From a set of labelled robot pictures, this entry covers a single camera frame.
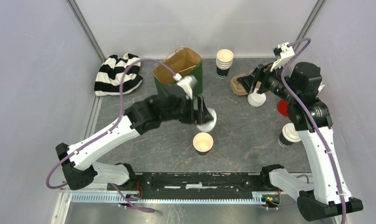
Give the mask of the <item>single paper coffee cup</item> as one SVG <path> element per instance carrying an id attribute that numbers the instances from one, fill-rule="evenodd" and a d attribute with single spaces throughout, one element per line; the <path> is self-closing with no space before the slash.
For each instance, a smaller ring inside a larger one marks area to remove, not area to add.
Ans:
<path id="1" fill-rule="evenodd" d="M 283 132 L 280 133 L 277 140 L 278 140 L 279 145 L 283 147 L 288 147 L 296 143 L 293 138 L 291 138 L 287 134 L 284 134 Z"/>

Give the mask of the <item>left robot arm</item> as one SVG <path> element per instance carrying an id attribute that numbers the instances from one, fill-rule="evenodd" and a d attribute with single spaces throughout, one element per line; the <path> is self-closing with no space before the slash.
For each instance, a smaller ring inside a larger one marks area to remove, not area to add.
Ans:
<path id="1" fill-rule="evenodd" d="M 83 189 L 92 183 L 133 189 L 136 175 L 130 164 L 104 164 L 98 162 L 98 158 L 126 141 L 159 128 L 165 121 L 178 120 L 183 124 L 194 124 L 202 132 L 211 131 L 216 124 L 216 112 L 206 107 L 202 97 L 197 100 L 198 107 L 195 108 L 194 101 L 187 96 L 153 95 L 133 103 L 120 118 L 80 143 L 57 145 L 66 185 L 71 190 Z"/>

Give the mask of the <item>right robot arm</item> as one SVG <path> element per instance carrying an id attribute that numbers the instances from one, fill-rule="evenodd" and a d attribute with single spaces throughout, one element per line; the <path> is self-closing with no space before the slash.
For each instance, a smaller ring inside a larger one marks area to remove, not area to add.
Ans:
<path id="1" fill-rule="evenodd" d="M 307 184 L 281 165 L 263 167 L 259 178 L 264 190 L 280 188 L 293 198 L 307 221 L 342 216 L 363 210 L 360 199 L 354 198 L 344 182 L 333 143 L 332 119 L 325 103 L 318 98 L 322 83 L 320 68 L 312 63 L 298 63 L 291 75 L 283 77 L 282 69 L 270 64 L 259 65 L 236 81 L 247 93 L 262 95 L 271 92 L 287 103 L 290 127 L 295 136 L 288 136 L 284 127 L 279 144 L 289 146 L 301 141 L 305 147 L 314 183 Z"/>

